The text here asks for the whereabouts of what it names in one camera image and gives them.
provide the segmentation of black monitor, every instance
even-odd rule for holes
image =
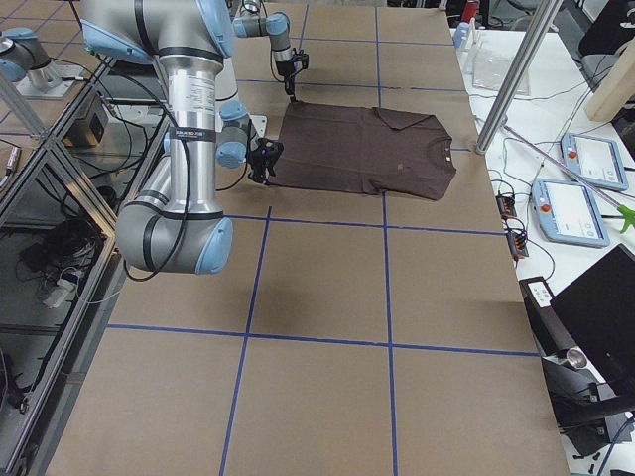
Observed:
[[[615,394],[635,394],[635,255],[616,246],[552,307]]]

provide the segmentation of folded garment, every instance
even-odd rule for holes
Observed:
[[[451,136],[430,114],[294,102],[280,140],[276,185],[438,200],[456,173]]]

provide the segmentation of wooden beam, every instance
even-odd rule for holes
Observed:
[[[635,94],[635,41],[631,41],[624,53],[602,80],[593,97],[584,107],[591,121],[610,121],[622,106]]]

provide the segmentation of red object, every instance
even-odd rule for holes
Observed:
[[[461,22],[469,23],[469,21],[478,13],[478,0],[467,0],[463,9],[463,16],[460,17]]]

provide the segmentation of white table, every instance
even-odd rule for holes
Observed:
[[[487,49],[497,54],[513,57],[520,46],[523,38],[522,32],[480,32],[483,50]],[[574,61],[569,55],[565,45],[555,33],[549,33],[545,37],[530,69],[529,69],[530,95],[517,95],[513,101],[507,115],[507,124],[516,129],[521,135],[534,143],[543,141],[558,141],[562,132],[560,132],[572,115],[578,100],[588,91],[586,83],[578,71]],[[482,96],[494,96],[495,92],[472,86],[472,74],[465,72],[463,74],[465,87],[470,94],[470,103],[474,115],[479,119],[485,119],[489,112],[494,99],[483,98],[472,94]],[[571,89],[570,92],[560,94],[551,99],[534,99],[528,101],[529,98],[546,98],[561,91]],[[613,127],[608,124],[602,126],[602,123],[589,121],[583,112],[583,104],[591,97],[588,94],[582,102],[577,114],[574,116],[568,132],[581,133],[601,126],[594,130],[592,135],[613,139],[617,141],[619,150],[624,160],[624,165],[633,167],[635,162],[629,155],[625,146],[619,139],[618,134]],[[521,181],[506,176],[504,174],[504,154],[503,140],[510,137],[503,133],[498,133],[486,154],[487,165],[492,179],[503,179],[510,182],[517,193],[526,193],[529,188]],[[552,157],[561,158],[560,144],[545,144],[540,146],[543,150],[551,150]],[[507,168],[506,171],[518,179],[532,182],[539,171],[542,158],[535,152],[531,151],[527,146],[516,141],[507,141]],[[540,170],[540,178],[544,179],[567,179],[564,173],[551,164],[545,164]],[[635,174],[627,173],[630,188],[627,190],[629,194],[635,194]],[[499,182],[494,182],[494,191],[498,190]],[[509,188],[503,184],[501,191],[508,191]],[[635,199],[617,195],[612,192],[618,201],[634,208]],[[533,209],[528,208],[528,195],[519,195],[516,197],[516,209],[519,218],[529,225],[527,227],[529,238],[547,249],[556,261],[556,268],[553,276],[549,280],[550,287],[555,294],[559,293],[575,278],[581,275],[597,260],[604,256],[614,246],[623,243],[630,250],[635,250],[635,230],[630,229],[625,234],[620,233],[622,228],[622,220],[605,220],[606,227],[609,232],[611,244],[609,247],[601,249],[593,249],[579,246],[562,245],[549,242],[545,239],[542,231],[538,227],[537,218]],[[614,215],[616,210],[601,199],[596,200],[602,214]],[[531,278],[535,276],[546,277],[552,269],[552,263],[548,256],[533,244],[529,244],[530,257],[521,260],[518,264],[516,273],[518,279]],[[570,441],[563,437],[563,445],[568,453],[568,461],[571,472],[586,473],[590,463],[589,459],[584,461],[574,460],[572,455],[575,450]],[[602,450],[602,457],[607,448]],[[599,464],[595,464],[595,471],[599,468]],[[604,468],[602,474],[608,475],[609,470],[623,469],[627,471],[635,471],[635,443],[619,444],[613,450],[609,463]]]

